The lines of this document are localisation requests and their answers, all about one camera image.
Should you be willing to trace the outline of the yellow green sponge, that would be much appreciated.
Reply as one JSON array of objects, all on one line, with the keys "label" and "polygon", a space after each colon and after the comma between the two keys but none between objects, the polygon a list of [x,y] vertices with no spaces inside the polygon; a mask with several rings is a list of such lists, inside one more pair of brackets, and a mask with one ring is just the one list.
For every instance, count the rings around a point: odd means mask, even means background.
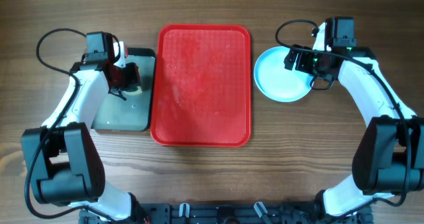
[{"label": "yellow green sponge", "polygon": [[134,87],[132,89],[126,90],[123,92],[125,95],[140,95],[142,93],[142,88],[140,86]]}]

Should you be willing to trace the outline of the light blue plate with stain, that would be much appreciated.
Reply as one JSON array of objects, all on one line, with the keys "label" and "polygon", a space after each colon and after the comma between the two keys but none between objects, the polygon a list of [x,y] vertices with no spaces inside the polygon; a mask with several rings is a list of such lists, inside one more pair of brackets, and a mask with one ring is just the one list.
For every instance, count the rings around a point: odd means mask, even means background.
[{"label": "light blue plate with stain", "polygon": [[277,46],[263,52],[254,65],[254,81],[268,98],[289,103],[297,101],[311,91],[312,76],[300,71],[285,69],[284,59],[289,48]]}]

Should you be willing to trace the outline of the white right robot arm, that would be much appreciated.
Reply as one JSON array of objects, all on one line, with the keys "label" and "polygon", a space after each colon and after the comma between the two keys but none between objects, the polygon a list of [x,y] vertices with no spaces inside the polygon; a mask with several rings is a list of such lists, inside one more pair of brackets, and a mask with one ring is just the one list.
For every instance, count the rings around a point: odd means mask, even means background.
[{"label": "white right robot arm", "polygon": [[339,81],[366,123],[351,175],[317,196],[323,217],[344,219],[377,201],[399,206],[409,192],[423,190],[423,119],[395,94],[369,48],[292,46],[284,66]]}]

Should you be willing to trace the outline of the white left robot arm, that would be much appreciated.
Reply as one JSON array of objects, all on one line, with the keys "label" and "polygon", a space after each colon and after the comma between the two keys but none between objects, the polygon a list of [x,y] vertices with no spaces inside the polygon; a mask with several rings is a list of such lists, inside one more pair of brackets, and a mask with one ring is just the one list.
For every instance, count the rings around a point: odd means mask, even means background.
[{"label": "white left robot arm", "polygon": [[83,209],[108,223],[146,223],[148,215],[136,198],[106,181],[89,133],[111,88],[139,85],[138,67],[78,62],[69,75],[69,86],[53,114],[21,137],[28,210],[41,219]]}]

